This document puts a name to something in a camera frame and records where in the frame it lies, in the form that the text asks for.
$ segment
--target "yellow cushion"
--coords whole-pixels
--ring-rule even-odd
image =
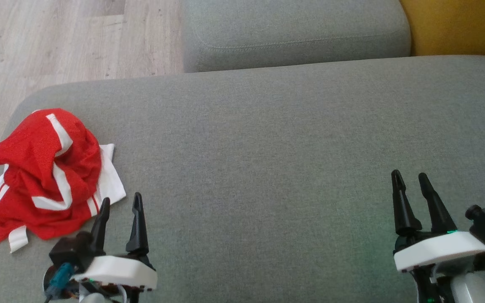
[[[412,55],[485,55],[485,0],[400,0]]]

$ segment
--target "gray ottoman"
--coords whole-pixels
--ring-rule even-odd
[[[421,171],[461,230],[465,210],[485,206],[485,57],[54,86],[6,134],[51,107],[115,143],[127,193],[143,194],[159,283],[142,302],[414,302],[392,256],[391,171],[427,229]],[[107,252],[125,251],[132,218],[131,199],[113,205]],[[43,302],[56,240],[29,239],[13,255],[0,244],[0,303]]]
[[[398,0],[183,0],[186,72],[409,56]]]

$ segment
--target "gray upholstery fabric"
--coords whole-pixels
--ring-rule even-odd
[[[186,72],[409,56],[398,0],[184,0]]]
[[[127,193],[143,194],[159,276],[143,302],[412,302],[392,256],[391,171],[427,229],[421,171],[460,229],[485,206],[485,57],[55,86],[27,98],[6,134],[51,107],[115,143]],[[114,205],[109,253],[124,252],[132,218],[130,199]],[[56,241],[29,238],[13,255],[0,244],[0,302],[42,302]]]

